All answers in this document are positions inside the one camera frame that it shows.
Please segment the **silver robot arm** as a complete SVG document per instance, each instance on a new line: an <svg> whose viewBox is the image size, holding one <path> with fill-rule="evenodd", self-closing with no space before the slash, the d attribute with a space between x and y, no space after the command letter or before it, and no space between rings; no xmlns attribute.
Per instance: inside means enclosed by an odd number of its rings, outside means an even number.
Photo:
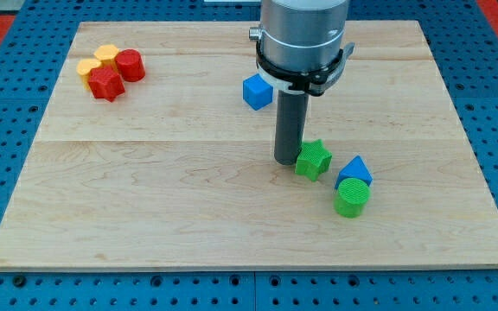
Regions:
<svg viewBox="0 0 498 311"><path fill-rule="evenodd" d="M348 8L349 0L262 0L249 38L275 67L315 71L338 55Z"/></svg>

